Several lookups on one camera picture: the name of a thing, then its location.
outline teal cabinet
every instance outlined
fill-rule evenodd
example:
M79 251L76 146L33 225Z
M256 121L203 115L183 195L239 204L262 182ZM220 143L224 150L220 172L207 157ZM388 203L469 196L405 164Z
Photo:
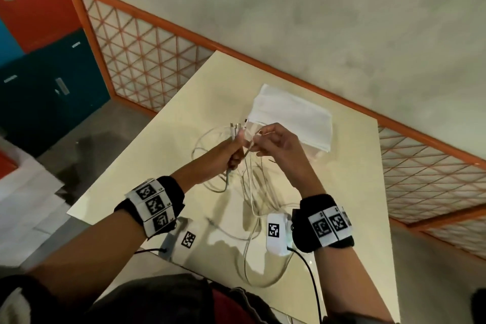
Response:
M108 100L82 30L0 68L0 131L33 156Z

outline hand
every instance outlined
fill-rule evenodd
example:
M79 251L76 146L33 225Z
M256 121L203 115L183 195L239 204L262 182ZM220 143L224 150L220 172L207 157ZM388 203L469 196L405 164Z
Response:
M250 151L257 156L273 156L302 198L326 192L294 133L279 123L266 125L258 133L253 137L254 146Z
M243 145L246 145L245 132L240 130L234 140L228 138L194 159L172 174L184 193L194 185L201 184L224 173L228 168L236 169L244 157Z

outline folded white towel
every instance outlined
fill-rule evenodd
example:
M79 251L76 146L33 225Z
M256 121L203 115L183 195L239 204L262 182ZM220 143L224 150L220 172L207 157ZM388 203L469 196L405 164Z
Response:
M286 91L264 84L253 100L248 121L261 125L278 122L299 140L331 151L332 115L326 109Z

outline white table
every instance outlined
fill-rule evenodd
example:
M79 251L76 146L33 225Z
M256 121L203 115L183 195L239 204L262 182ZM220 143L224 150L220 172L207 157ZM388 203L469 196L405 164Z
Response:
M329 192L342 204L354 227L355 249L399 321L398 297L386 208L377 122L362 113L305 88L215 52L168 105L144 128L98 180L70 209L69 214L94 224L109 215L124 194L148 178L171 174L191 160L197 139L211 128L242 122L253 98L267 83L325 107L332 114L331 152L313 163ZM299 202L275 164L264 167L283 204ZM317 308L308 271L294 257L282 279L266 289L253 288L238 275L243 241L236 241L211 227L207 217L231 232L246 237L252 228L239 181L230 191L216 194L198 185L186 194L181 216L200 223L199 244L182 264L189 270L229 287L240 286L262 297L271 307L307 323L317 322ZM164 236L144 243L158 248ZM248 252L252 283L270 282L282 269L284 259L266 252L265 230L253 240ZM313 274L317 280L315 268Z

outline black wire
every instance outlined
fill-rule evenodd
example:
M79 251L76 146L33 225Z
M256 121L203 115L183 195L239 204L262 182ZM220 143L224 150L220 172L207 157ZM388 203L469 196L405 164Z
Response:
M146 250L138 250L138 251L134 252L133 255L135 255L136 253L148 253L150 251L160 251L160 252L166 253L167 252L167 249L146 249Z
M319 323L322 323L321 305L319 303L319 295L317 294L317 286L315 285L314 276L312 275L312 272L311 272L311 267L307 264L307 261L305 261L304 257L299 252L297 252L294 249L291 249L290 247L287 247L287 250L292 251L293 253L296 253L297 255L299 255L299 257L304 262L305 266L307 266L307 269L309 269L309 274L311 275L311 278L312 278L312 284L314 285L315 299L317 301L317 310L319 311Z

